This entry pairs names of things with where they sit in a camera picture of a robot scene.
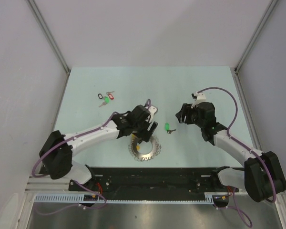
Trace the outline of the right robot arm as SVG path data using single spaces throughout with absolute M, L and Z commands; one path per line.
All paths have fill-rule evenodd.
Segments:
M 241 170 L 219 168 L 215 177 L 210 179 L 213 190 L 222 191 L 227 186 L 242 189 L 255 202 L 273 198 L 286 191 L 286 179 L 278 156 L 272 151 L 265 153 L 249 147 L 229 136 L 227 127 L 217 121 L 212 103 L 184 103 L 175 116 L 181 124 L 198 126 L 204 141 L 224 150 L 242 165 Z

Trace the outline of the key with green tag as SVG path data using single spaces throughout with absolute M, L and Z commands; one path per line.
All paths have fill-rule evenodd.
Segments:
M 164 124 L 164 129 L 165 129 L 165 131 L 166 131 L 168 134 L 171 134 L 171 133 L 173 133 L 174 131 L 176 131 L 176 129 L 170 129 L 169 123 L 165 123 L 165 124 Z

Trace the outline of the metal disc with keyrings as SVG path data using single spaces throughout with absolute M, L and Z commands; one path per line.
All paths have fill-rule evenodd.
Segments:
M 132 135 L 128 150 L 131 156 L 139 162 L 153 160 L 161 152 L 162 146 L 156 136 L 151 136 L 148 142 L 139 143 L 139 138 Z

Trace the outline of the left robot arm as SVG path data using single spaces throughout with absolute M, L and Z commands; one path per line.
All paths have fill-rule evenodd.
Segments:
M 43 163 L 51 179 L 68 178 L 84 190 L 92 190 L 96 185 L 92 172 L 73 158 L 94 145 L 125 136 L 135 135 L 139 142 L 148 142 L 158 126 L 153 121 L 157 112 L 154 105 L 140 104 L 126 113 L 113 112 L 104 123 L 80 132 L 53 131 L 39 152 L 38 163 Z

